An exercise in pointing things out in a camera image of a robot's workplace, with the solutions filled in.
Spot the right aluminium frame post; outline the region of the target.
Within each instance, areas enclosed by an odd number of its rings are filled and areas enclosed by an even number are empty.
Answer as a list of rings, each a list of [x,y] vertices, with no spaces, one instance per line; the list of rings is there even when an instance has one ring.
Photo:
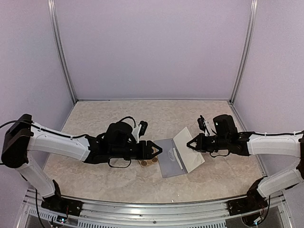
[[[245,35],[245,41],[243,45],[243,50],[241,54],[240,64],[237,70],[237,77],[233,86],[232,94],[229,99],[229,103],[233,106],[236,102],[237,95],[241,86],[241,81],[245,71],[248,55],[250,52],[250,46],[252,42],[252,36],[254,33],[255,20],[257,16],[257,5],[258,0],[251,0],[250,2],[250,11]]]

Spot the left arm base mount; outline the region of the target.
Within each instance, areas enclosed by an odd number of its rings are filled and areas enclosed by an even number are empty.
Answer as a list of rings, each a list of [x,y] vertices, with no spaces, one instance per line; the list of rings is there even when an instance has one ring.
[[[80,216],[82,206],[82,201],[64,198],[59,195],[44,198],[41,203],[41,207],[44,209],[77,217]]]

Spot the aluminium frame post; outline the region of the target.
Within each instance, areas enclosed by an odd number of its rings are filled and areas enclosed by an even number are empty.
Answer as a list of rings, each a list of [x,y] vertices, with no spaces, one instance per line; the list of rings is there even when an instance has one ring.
[[[63,44],[60,37],[60,29],[59,29],[59,22],[57,18],[57,10],[56,10],[56,3],[54,0],[48,0],[47,1],[48,11],[50,15],[50,22],[54,34],[54,41],[56,45],[56,50],[59,58],[59,62],[62,68],[62,72],[64,75],[64,80],[68,89],[69,96],[71,98],[71,101],[73,105],[75,105],[78,101],[76,92],[72,83],[72,79],[67,67],[67,61],[64,53]]]
[[[251,0],[250,2],[250,11],[245,35],[245,41],[243,45],[243,50],[241,54],[240,64],[237,70],[237,77],[233,86],[232,94],[229,99],[229,103],[233,106],[236,102],[237,95],[241,86],[241,81],[245,71],[248,55],[250,52],[250,46],[252,42],[252,36],[254,33],[255,20],[257,16],[257,5],[258,0]]]

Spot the brown sticker sheet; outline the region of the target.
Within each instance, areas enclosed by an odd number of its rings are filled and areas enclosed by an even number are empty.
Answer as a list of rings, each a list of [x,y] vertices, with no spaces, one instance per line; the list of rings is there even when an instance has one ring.
[[[156,156],[150,160],[139,160],[138,162],[141,167],[148,167],[148,166],[158,163],[158,157]]]

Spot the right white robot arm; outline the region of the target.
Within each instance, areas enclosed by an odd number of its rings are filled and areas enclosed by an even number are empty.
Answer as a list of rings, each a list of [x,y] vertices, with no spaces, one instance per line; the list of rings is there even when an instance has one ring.
[[[292,188],[304,181],[304,133],[256,133],[239,132],[231,115],[222,114],[213,118],[215,132],[209,135],[207,124],[203,117],[198,118],[201,133],[187,147],[197,152],[218,152],[227,150],[229,154],[239,156],[251,155],[287,155],[298,158],[295,164],[281,171],[256,180],[247,191],[243,207],[253,211],[261,204],[262,199],[271,194]]]

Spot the grey envelope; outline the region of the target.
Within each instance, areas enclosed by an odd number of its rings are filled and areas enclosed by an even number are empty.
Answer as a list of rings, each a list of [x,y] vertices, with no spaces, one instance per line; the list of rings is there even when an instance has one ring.
[[[187,174],[185,167],[183,166],[183,170],[181,170],[174,157],[173,147],[176,149],[176,146],[173,142],[173,139],[156,140],[154,143],[162,148],[162,153],[158,155],[158,161],[163,178],[170,178]]]

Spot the front aluminium rail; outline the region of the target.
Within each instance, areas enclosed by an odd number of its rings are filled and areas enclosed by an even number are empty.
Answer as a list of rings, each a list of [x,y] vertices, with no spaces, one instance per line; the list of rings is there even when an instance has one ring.
[[[271,197],[270,206],[230,215],[228,199],[186,203],[119,203],[92,199],[83,202],[79,216],[40,206],[41,197],[28,189],[20,209],[18,228],[292,228],[294,224],[282,193]]]

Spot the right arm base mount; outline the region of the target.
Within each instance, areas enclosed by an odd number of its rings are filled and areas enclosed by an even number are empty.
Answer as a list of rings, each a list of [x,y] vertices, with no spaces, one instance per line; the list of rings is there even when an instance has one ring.
[[[233,199],[227,202],[230,216],[244,214],[268,207],[268,202],[259,194],[249,194],[244,198]]]

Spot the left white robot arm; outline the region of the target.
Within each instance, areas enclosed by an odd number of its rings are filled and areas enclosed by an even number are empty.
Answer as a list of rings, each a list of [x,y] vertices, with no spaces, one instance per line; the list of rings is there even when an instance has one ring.
[[[37,164],[30,151],[48,152],[76,159],[87,164],[109,164],[111,159],[151,160],[162,153],[152,141],[140,139],[146,132],[147,122],[134,126],[124,119],[112,123],[106,132],[96,137],[63,134],[32,121],[29,114],[8,122],[1,161],[6,167],[17,170],[56,211],[66,206],[58,184],[51,180]]]

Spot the beige letter sheet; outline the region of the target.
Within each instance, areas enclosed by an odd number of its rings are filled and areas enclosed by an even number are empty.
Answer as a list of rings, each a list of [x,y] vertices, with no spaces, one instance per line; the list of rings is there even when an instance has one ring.
[[[178,153],[177,153],[177,151],[176,151],[176,149],[174,147],[173,147],[173,154],[174,154],[174,157],[175,157],[175,159],[176,159],[176,161],[177,161],[180,169],[183,170],[183,165],[182,165],[182,163],[181,163],[181,161],[179,159]]]

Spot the left aluminium frame post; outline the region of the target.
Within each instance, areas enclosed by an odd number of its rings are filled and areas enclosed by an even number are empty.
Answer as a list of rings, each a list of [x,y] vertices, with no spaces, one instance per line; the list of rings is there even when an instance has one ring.
[[[71,101],[73,105],[75,105],[78,101],[76,92],[72,83],[72,79],[67,67],[67,61],[64,53],[63,44],[60,37],[60,29],[59,29],[59,22],[57,18],[57,10],[56,10],[56,3],[54,0],[48,0],[47,1],[48,11],[50,15],[50,22],[54,34],[54,41],[56,45],[56,50],[59,58],[59,62],[62,68],[62,72],[64,75],[64,80],[68,89],[69,96],[71,98]]]

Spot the ornate bordered letter sheet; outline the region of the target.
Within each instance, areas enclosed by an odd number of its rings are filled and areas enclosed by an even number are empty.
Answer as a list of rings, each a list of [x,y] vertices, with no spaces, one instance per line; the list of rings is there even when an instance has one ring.
[[[193,138],[187,127],[183,128],[173,138],[173,142],[181,158],[182,165],[185,167],[187,173],[192,172],[205,162],[201,153],[196,152],[187,146],[187,143],[192,139]]]

